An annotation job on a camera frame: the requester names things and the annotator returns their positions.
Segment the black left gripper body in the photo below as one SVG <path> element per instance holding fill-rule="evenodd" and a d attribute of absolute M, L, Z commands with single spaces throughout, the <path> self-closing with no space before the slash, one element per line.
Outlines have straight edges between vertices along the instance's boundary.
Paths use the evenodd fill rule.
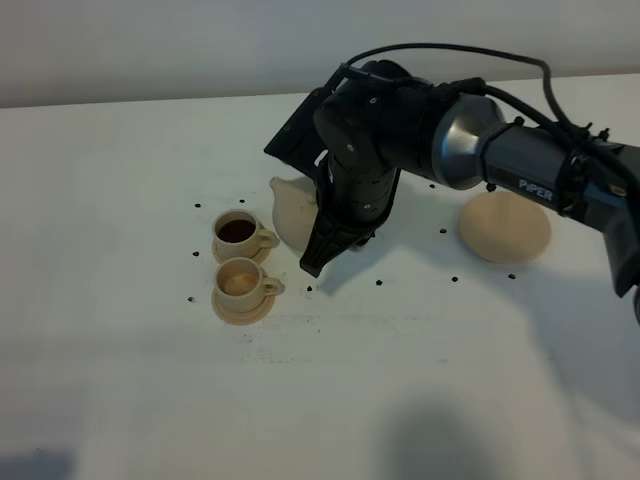
<path fill-rule="evenodd" d="M 346 81 L 314 113 L 328 149 L 314 230 L 373 230 L 392 208 L 401 171 L 433 175 L 429 155 L 440 106 L 430 84 L 382 87 Z"/>

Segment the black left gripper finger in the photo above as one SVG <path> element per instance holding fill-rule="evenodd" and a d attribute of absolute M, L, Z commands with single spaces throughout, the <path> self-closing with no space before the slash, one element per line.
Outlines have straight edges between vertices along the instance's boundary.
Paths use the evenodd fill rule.
<path fill-rule="evenodd" d="M 317 278 L 325 265 L 350 248 L 366 243 L 374 232 L 375 223 L 349 223 L 330 210 L 320 210 L 300 267 Z"/>

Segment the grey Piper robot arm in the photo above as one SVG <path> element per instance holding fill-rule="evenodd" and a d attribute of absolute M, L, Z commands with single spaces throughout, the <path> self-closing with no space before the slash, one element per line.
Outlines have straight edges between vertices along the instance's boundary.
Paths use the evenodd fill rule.
<path fill-rule="evenodd" d="M 618 295 L 639 290 L 635 147 L 538 119 L 507 121 L 517 99 L 479 78 L 431 85 L 386 60 L 342 65 L 313 112 L 326 157 L 314 175 L 318 212 L 301 268 L 318 276 L 387 220 L 409 172 L 466 190 L 493 184 L 602 233 Z"/>

